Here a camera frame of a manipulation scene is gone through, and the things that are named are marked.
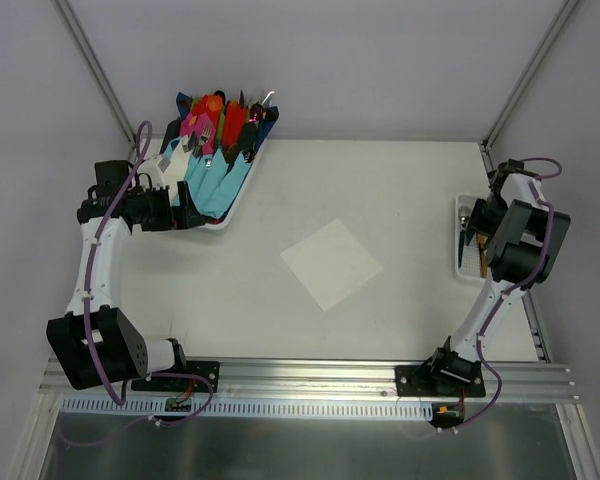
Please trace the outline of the gold knife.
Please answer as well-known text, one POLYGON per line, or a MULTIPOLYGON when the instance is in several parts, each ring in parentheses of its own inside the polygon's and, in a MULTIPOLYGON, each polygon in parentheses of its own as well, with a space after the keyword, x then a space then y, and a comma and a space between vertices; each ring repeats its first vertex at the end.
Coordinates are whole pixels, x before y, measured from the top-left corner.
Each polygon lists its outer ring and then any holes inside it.
POLYGON ((477 246, 479 254, 480 277, 485 279, 488 274, 488 266, 486 260, 486 238, 483 235, 477 236, 477 246))

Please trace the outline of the silver spoon teal handle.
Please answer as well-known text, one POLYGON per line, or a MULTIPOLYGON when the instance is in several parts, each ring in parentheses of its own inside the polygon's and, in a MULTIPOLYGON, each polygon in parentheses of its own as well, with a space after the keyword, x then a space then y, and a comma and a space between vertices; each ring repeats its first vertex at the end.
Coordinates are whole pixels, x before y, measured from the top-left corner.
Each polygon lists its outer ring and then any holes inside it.
POLYGON ((463 205, 458 210, 458 220, 459 220, 459 234, 458 234, 458 253, 457 253, 457 267, 459 269, 462 268, 463 259, 464 259, 464 251, 466 247, 466 229, 471 218, 472 209, 463 205))

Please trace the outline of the white paper napkin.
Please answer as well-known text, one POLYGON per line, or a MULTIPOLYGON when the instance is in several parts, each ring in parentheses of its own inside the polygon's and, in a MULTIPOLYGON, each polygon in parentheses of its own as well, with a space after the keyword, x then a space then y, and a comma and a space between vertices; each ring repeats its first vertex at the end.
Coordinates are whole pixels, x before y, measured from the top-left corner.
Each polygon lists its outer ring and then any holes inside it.
POLYGON ((280 257, 322 311, 353 295, 383 270, 340 219, 287 248, 280 257))

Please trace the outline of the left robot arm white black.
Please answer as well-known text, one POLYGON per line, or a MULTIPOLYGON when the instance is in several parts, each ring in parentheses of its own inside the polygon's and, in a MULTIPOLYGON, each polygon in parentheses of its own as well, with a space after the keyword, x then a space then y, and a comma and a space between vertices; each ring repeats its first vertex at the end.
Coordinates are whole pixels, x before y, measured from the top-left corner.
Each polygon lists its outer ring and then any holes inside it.
POLYGON ((190 368, 174 338, 146 340, 122 312, 122 257, 134 227, 144 232, 204 224, 184 181, 188 161, 156 155, 134 167, 98 162, 77 210, 82 253, 65 314, 46 336, 76 390, 128 381, 137 391, 189 390, 190 368))

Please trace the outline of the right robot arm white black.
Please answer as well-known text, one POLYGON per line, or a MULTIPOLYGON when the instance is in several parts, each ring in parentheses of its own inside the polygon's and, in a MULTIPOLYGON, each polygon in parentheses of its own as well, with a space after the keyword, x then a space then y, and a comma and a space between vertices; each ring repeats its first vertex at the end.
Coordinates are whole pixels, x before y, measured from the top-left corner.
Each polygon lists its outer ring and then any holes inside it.
POLYGON ((508 309, 548 278, 571 225, 542 192, 542 182, 561 173, 558 161, 532 157, 510 159, 488 174, 490 194, 475 202, 465 228, 466 241, 486 238, 487 276, 462 324, 407 381, 418 393, 485 395, 489 343, 508 309))

